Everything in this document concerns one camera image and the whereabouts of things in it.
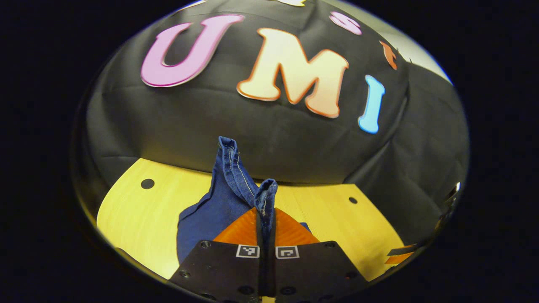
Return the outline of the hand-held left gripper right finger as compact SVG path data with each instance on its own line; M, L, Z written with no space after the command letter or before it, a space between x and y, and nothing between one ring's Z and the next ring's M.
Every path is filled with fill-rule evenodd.
M318 240L281 209L274 223L277 303L333 303L368 286L336 241Z

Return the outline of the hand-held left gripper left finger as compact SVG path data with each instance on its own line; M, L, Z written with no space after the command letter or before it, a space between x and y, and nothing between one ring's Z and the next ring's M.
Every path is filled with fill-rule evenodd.
M264 246L259 213L252 208L213 240L200 240L170 283L216 303L259 303Z

